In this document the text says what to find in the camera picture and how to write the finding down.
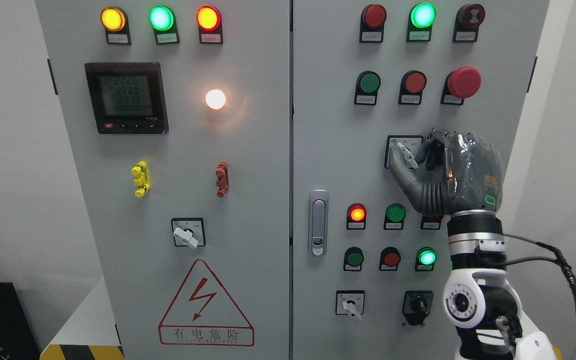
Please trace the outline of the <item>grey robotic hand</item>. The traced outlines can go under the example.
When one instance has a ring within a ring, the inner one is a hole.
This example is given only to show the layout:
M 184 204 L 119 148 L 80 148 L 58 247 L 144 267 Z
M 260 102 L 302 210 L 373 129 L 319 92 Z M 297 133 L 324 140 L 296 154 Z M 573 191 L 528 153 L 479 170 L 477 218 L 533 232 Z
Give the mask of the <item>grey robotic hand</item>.
M 498 211 L 503 164 L 498 151 L 474 133 L 433 128 L 416 154 L 418 169 L 391 148 L 388 169 L 416 212 L 423 216 Z

